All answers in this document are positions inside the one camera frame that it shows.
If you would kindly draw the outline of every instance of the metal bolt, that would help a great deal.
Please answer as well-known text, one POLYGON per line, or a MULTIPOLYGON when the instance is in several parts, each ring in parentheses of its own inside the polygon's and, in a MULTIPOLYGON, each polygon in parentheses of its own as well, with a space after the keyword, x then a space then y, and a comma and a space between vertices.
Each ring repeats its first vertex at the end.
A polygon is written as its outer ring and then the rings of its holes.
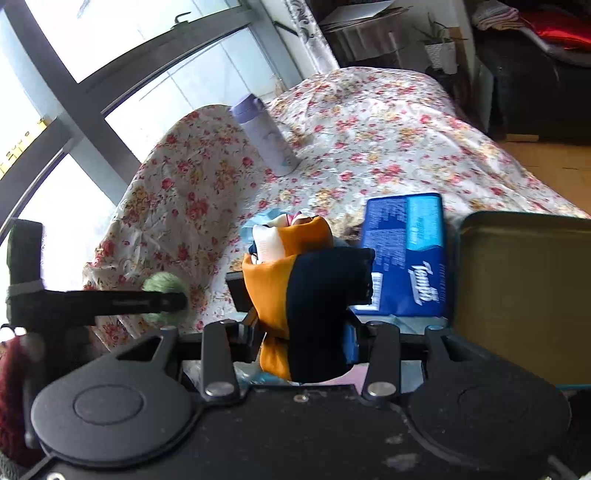
POLYGON ((227 397, 234 393, 234 385, 230 382, 211 382, 205 387, 205 393, 210 397, 227 397))
POLYGON ((374 382, 368 386, 368 393, 372 397, 389 397, 396 393, 396 387, 390 382, 374 382))
POLYGON ((294 397, 294 401, 297 403, 306 403, 310 397, 308 395, 299 394, 294 397))

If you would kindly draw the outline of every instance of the floral bedspread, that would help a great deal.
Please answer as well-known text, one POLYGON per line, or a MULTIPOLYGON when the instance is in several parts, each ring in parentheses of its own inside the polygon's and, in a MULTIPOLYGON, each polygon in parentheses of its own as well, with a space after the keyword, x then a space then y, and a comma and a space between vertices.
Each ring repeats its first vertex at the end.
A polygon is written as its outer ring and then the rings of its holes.
MULTIPOLYGON (((293 174, 273 175, 228 107, 190 113, 141 165, 84 268, 85 288, 136 289, 170 271, 189 286, 184 327, 199 330, 234 311, 224 275, 247 249, 239 228, 272 207, 322 215, 337 236, 363 221, 368 198, 421 192, 443 194, 452 229, 477 210, 587 217, 459 120, 423 74, 319 74, 270 110, 301 158, 293 174)), ((104 317, 96 331, 112 347, 148 328, 140 317, 104 317)))

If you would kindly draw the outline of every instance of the window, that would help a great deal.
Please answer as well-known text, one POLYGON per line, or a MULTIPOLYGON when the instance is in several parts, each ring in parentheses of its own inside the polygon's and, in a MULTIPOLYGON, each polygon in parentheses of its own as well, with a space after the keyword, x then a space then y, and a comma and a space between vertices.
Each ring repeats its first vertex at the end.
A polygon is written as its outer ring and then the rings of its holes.
POLYGON ((231 105, 252 92, 272 96, 275 76, 248 29, 198 51, 147 84, 106 117, 144 160, 183 116, 213 103, 231 105))
MULTIPOLYGON (((41 277, 48 290, 80 290, 82 267, 94 258, 115 206, 66 155, 23 208, 19 218, 41 222, 43 252, 41 277)), ((0 291, 9 281, 6 265, 8 239, 0 247, 0 291)), ((6 322, 6 307, 0 324, 6 322)))
POLYGON ((12 67, 0 50, 0 179, 12 166, 15 159, 26 146, 28 132, 33 136, 40 115, 26 96, 12 67))
POLYGON ((134 47, 237 0, 27 0, 43 33, 77 82, 134 47))
MULTIPOLYGON (((0 239, 12 212, 43 223, 46 288, 81 288, 83 264, 137 169, 129 150, 145 158, 166 130, 201 106, 231 105, 249 92, 272 97, 280 82, 274 73, 288 87, 301 81, 259 0, 9 2, 0 14, 0 239), (170 31, 186 12, 180 21, 189 23, 170 31), (22 162, 6 156, 45 127, 41 118, 47 128, 22 162)), ((9 285, 6 254, 4 240, 0 292, 9 285)))

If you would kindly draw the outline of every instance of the folded blanket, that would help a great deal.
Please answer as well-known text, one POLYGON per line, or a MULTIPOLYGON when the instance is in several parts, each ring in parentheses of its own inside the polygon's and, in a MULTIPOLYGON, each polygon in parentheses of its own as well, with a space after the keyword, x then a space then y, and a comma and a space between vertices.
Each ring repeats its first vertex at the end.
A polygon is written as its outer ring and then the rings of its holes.
POLYGON ((487 0, 479 4, 472 15, 472 23, 479 30, 510 30, 523 27, 519 10, 508 7, 497 0, 487 0))

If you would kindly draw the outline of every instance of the purple bottle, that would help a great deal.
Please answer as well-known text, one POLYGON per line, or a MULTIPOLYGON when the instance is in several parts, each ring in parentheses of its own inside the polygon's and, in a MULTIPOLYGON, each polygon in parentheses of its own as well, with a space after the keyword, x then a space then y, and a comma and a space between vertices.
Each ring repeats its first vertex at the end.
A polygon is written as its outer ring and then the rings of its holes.
POLYGON ((300 159, 281 135, 260 98, 250 93, 232 107, 232 115, 275 175, 282 177, 296 169, 300 159))

